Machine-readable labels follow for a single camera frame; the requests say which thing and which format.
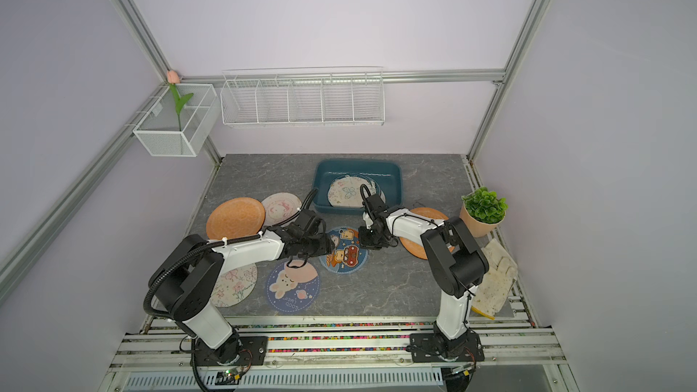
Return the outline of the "small blue coaster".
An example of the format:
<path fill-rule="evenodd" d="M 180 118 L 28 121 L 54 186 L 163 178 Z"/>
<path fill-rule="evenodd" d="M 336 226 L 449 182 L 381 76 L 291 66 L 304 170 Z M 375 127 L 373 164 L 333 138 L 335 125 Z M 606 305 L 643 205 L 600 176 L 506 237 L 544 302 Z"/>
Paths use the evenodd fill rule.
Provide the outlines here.
<path fill-rule="evenodd" d="M 338 227 L 328 232 L 333 248 L 319 259 L 326 270 L 346 275 L 365 267 L 368 251 L 359 242 L 359 231 L 350 227 Z"/>

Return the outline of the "purple pink bunny coaster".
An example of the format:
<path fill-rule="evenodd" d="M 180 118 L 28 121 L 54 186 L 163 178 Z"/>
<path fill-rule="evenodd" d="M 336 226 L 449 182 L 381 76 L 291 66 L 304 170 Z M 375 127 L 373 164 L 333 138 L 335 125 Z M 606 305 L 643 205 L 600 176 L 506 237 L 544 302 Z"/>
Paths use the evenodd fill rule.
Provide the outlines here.
<path fill-rule="evenodd" d="M 310 263 L 283 262 L 276 266 L 265 284 L 265 293 L 274 310 L 292 314 L 306 310 L 321 293 L 319 272 Z"/>

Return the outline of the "white butterfly coaster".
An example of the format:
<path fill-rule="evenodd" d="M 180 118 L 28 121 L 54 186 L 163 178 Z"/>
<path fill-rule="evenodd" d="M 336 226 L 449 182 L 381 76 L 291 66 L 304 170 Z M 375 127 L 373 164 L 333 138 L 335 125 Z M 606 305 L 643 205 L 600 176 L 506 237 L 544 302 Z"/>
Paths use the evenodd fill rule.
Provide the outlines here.
<path fill-rule="evenodd" d="M 378 186 L 370 178 L 346 175 L 336 179 L 327 193 L 328 201 L 332 207 L 362 208 L 363 199 L 361 187 L 366 186 L 370 193 L 376 193 Z"/>

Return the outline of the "teal plastic storage box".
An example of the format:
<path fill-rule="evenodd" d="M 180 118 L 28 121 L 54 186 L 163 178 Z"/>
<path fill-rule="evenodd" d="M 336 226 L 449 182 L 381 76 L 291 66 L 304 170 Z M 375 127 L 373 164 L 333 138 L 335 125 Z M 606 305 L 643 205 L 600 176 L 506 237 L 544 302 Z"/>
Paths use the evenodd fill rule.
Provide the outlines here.
<path fill-rule="evenodd" d="M 388 207 L 402 203 L 402 175 L 399 165 L 383 160 L 327 159 L 317 166 L 313 199 L 318 212 L 361 214 L 360 187 L 377 194 Z"/>

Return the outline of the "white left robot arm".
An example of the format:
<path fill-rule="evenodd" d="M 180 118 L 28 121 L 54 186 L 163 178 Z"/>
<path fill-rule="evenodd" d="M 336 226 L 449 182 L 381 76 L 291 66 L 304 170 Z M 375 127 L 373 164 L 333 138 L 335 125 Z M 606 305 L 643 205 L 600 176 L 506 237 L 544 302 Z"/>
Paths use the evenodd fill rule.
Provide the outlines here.
<path fill-rule="evenodd" d="M 236 351 L 241 347 L 236 329 L 211 302 L 219 278 L 258 262 L 287 260 L 304 266 L 332 247 L 326 222 L 309 210 L 297 212 L 285 225 L 244 237 L 206 240 L 189 235 L 152 274 L 143 310 L 175 322 L 209 350 Z"/>

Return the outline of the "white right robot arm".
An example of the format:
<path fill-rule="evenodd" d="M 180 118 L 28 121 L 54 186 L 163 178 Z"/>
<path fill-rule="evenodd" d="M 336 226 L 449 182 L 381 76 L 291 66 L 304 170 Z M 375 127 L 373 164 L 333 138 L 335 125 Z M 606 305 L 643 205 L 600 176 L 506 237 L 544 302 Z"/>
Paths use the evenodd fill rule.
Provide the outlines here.
<path fill-rule="evenodd" d="M 388 207 L 377 194 L 361 191 L 364 225 L 359 242 L 365 249 L 394 247 L 402 240 L 424 249 L 431 274 L 441 289 L 433 354 L 445 357 L 466 345 L 474 333 L 468 317 L 477 288 L 489 271 L 488 260 L 459 217 L 428 219 L 405 208 Z"/>

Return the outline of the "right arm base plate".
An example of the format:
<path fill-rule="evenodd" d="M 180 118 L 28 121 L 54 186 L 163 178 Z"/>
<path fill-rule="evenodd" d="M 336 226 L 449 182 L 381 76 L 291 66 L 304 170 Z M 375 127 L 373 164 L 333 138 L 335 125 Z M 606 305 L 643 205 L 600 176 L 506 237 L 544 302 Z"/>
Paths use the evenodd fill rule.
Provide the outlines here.
<path fill-rule="evenodd" d="M 406 351 L 416 363 L 471 362 L 485 360 L 483 345 L 474 330 L 456 339 L 447 339 L 439 332 L 413 333 Z"/>

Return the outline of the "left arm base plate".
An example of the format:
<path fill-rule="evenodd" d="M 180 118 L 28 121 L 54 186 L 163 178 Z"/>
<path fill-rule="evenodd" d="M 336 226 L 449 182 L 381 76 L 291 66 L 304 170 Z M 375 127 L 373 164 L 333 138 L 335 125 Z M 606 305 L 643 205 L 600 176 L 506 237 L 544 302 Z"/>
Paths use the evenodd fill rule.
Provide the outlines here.
<path fill-rule="evenodd" d="M 212 350 L 201 339 L 192 349 L 198 367 L 261 366 L 264 363 L 269 338 L 265 336 L 232 337 L 221 347 Z"/>

